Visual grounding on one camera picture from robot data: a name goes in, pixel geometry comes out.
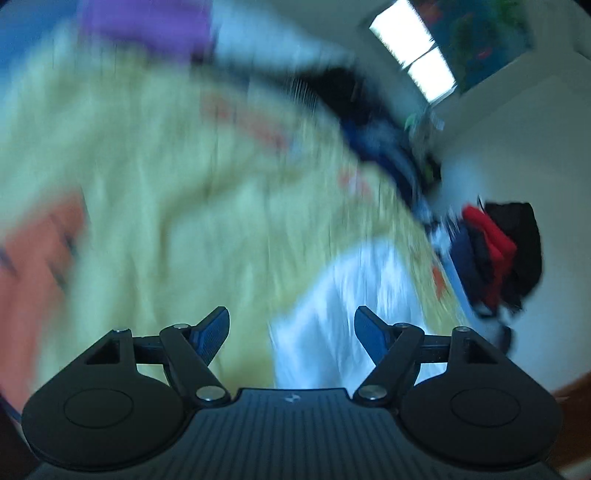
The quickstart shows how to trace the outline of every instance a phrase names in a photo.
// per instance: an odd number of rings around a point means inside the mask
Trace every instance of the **wall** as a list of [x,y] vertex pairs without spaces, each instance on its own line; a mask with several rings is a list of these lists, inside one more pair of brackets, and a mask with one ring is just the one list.
[[591,370],[591,106],[560,76],[527,89],[443,146],[439,211],[477,195],[528,201],[544,277],[514,324],[513,360],[549,390]]

